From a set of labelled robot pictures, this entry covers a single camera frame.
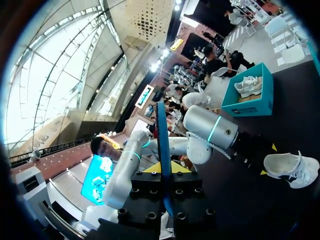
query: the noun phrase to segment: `cardboard box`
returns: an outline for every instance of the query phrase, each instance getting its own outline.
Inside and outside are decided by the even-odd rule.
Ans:
[[[258,95],[250,95],[245,98],[242,98],[241,95],[239,94],[237,103],[244,103],[247,101],[256,100],[256,99],[260,99],[260,98],[261,98],[261,93]]]
[[[241,98],[235,89],[244,77],[262,77],[262,90],[259,95]],[[233,117],[269,116],[274,101],[274,79],[268,68],[260,63],[230,79],[221,108]]]

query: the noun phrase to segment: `shoe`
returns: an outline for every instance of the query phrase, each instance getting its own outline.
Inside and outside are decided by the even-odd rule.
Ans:
[[[234,87],[243,99],[250,95],[259,95],[262,91],[262,77],[245,76],[243,81],[236,82]]]
[[[318,177],[319,162],[298,152],[299,155],[267,155],[263,161],[267,175],[275,179],[285,179],[292,189],[301,189],[312,184]]]

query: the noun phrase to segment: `blue screen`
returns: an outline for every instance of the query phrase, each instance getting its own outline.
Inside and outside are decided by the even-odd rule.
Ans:
[[[104,190],[113,173],[113,163],[108,157],[94,155],[86,172],[81,194],[96,205],[103,205]]]

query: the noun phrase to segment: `spotlight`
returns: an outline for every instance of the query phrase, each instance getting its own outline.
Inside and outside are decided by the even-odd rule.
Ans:
[[[152,63],[150,70],[151,70],[151,72],[155,73],[158,70],[158,64]]]
[[[163,52],[162,52],[162,56],[164,58],[168,57],[169,56],[169,50],[168,49],[164,49]]]

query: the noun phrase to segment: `white cable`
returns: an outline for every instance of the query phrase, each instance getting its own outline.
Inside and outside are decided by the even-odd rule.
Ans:
[[[186,132],[186,136],[187,136],[188,139],[189,139],[190,136],[192,136],[192,137],[194,137],[194,138],[196,138],[196,139],[201,140],[202,142],[208,144],[208,145],[209,145],[210,147],[212,147],[213,149],[215,149],[215,150],[219,151],[220,153],[222,153],[227,159],[231,160],[231,156],[230,156],[226,151],[224,151],[224,150],[221,149],[220,147],[214,145],[213,143],[208,142],[207,140],[199,137],[197,134],[195,134],[195,133],[193,133],[193,132],[190,132],[190,131],[187,131],[187,132]]]

